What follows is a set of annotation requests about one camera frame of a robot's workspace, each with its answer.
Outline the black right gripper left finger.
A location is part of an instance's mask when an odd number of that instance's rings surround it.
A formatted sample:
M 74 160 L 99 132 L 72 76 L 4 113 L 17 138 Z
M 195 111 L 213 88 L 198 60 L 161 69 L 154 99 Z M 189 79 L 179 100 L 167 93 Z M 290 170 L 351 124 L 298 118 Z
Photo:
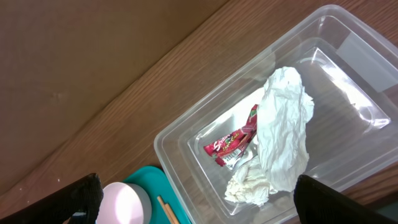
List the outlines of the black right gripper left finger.
M 103 197 L 100 178 L 92 173 L 2 218 L 1 224 L 95 224 Z

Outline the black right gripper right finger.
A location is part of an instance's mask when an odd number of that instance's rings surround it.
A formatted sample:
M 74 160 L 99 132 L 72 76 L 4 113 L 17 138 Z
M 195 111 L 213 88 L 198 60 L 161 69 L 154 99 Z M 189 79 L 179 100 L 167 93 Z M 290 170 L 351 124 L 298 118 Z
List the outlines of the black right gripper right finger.
M 294 189 L 294 204 L 305 224 L 395 224 L 323 183 L 300 175 Z

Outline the small white tissue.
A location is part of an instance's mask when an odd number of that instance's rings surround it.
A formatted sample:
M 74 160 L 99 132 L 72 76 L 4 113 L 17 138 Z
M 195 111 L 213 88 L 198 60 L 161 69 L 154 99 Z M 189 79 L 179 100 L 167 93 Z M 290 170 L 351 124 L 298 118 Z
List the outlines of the small white tissue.
M 236 170 L 226 186 L 224 199 L 260 207 L 269 200 L 270 195 L 277 192 L 262 170 L 259 158 L 255 156 Z

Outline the red snack wrapper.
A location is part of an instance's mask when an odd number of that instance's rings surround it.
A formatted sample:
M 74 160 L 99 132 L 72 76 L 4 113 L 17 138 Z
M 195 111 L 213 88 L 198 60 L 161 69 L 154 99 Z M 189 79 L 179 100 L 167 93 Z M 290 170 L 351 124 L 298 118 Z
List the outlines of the red snack wrapper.
M 203 147 L 204 151 L 219 166 L 232 169 L 242 158 L 246 148 L 257 133 L 257 108 L 258 105 L 251 108 L 243 127 Z

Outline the pink shallow bowl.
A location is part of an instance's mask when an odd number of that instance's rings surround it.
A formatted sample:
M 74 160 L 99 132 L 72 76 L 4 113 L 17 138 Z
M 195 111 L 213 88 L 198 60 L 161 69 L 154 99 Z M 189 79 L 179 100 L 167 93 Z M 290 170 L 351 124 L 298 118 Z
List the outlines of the pink shallow bowl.
M 103 193 L 97 224 L 149 224 L 152 204 L 142 187 L 114 182 Z

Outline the teal plastic tray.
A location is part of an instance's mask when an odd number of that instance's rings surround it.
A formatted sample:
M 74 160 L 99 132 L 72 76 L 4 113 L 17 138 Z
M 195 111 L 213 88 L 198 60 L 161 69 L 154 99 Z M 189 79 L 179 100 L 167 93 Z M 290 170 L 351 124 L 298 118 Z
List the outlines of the teal plastic tray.
M 150 224 L 170 223 L 157 199 L 158 196 L 161 196 L 163 201 L 171 206 L 179 223 L 191 224 L 163 170 L 154 166 L 144 166 L 124 179 L 123 182 L 139 185 L 147 192 L 152 205 Z

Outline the wooden chopstick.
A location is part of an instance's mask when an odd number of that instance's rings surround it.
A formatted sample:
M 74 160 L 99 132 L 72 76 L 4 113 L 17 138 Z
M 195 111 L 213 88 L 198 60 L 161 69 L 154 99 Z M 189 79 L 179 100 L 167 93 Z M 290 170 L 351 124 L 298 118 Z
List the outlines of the wooden chopstick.
M 164 210 L 165 210 L 165 213 L 166 213 L 171 224 L 180 224 L 178 218 L 174 214 L 174 212 L 169 204 L 166 203 L 164 205 Z
M 177 224 L 178 220 L 175 217 L 175 215 L 174 215 L 171 207 L 169 206 L 169 204 L 164 203 L 164 201 L 163 201 L 163 199 L 162 199 L 162 197 L 160 195 L 157 197 L 157 200 L 160 203 L 160 206 L 162 207 L 163 211 L 165 212 L 169 222 L 171 224 Z

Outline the clear plastic bin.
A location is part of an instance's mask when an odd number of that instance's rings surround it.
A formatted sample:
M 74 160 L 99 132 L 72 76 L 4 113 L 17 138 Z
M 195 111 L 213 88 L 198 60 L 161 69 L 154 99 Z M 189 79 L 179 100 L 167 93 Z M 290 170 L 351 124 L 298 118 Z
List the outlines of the clear plastic bin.
M 337 5 L 318 8 L 162 130 L 160 163 L 192 223 L 282 223 L 293 195 L 258 207 L 224 199 L 233 172 L 203 150 L 243 126 L 266 78 L 294 67 L 315 102 L 306 174 L 343 191 L 397 161 L 397 48 Z

